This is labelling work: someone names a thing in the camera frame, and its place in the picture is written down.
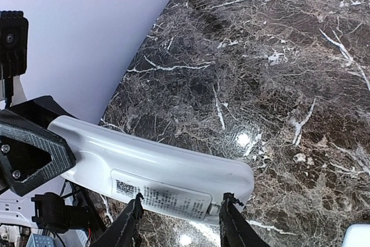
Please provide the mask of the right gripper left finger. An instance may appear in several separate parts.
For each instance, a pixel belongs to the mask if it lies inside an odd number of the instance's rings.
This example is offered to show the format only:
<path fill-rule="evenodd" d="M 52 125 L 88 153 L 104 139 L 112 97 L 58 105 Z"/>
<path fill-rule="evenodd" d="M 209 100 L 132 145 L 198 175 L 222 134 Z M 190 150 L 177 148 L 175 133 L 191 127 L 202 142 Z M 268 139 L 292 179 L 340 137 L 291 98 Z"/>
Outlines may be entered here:
<path fill-rule="evenodd" d="M 142 237 L 139 233 L 139 221 L 144 210 L 141 204 L 143 196 L 138 193 L 117 219 L 93 243 L 91 247 L 131 247 L 141 246 Z"/>

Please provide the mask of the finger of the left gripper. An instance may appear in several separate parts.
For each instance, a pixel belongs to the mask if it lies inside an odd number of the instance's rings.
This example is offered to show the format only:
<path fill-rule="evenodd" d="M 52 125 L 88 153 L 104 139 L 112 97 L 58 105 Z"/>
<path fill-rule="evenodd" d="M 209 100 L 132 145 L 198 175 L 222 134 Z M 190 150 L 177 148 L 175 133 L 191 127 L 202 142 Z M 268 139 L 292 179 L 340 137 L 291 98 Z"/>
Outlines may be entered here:
<path fill-rule="evenodd" d="M 1 111 L 1 193 L 24 196 L 76 165 L 65 139 L 10 110 Z"/>
<path fill-rule="evenodd" d="M 35 107 L 36 114 L 46 120 L 54 120 L 60 116 L 74 117 L 68 113 L 62 106 L 60 106 L 52 96 L 45 95 L 32 100 Z"/>

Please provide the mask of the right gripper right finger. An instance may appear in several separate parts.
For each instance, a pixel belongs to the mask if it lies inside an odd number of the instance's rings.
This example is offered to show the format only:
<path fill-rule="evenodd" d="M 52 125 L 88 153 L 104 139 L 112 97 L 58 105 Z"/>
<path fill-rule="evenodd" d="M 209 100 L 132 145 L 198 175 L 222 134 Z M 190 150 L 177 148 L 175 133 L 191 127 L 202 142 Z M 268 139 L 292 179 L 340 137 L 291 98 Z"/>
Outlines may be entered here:
<path fill-rule="evenodd" d="M 260 246 L 260 237 L 237 207 L 243 208 L 234 193 L 224 193 L 219 212 L 221 246 Z"/>

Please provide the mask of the white remote with display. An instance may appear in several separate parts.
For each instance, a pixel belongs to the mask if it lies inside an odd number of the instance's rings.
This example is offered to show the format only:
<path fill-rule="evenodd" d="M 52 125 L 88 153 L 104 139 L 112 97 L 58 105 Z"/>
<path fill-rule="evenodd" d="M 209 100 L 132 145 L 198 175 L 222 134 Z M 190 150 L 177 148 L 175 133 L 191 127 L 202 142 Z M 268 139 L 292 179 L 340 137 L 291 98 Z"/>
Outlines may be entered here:
<path fill-rule="evenodd" d="M 76 165 L 63 177 L 124 203 L 143 196 L 145 210 L 217 225 L 223 195 L 240 201 L 254 189 L 251 168 L 240 161 L 198 153 L 110 130 L 69 116 L 48 129 L 63 137 Z"/>

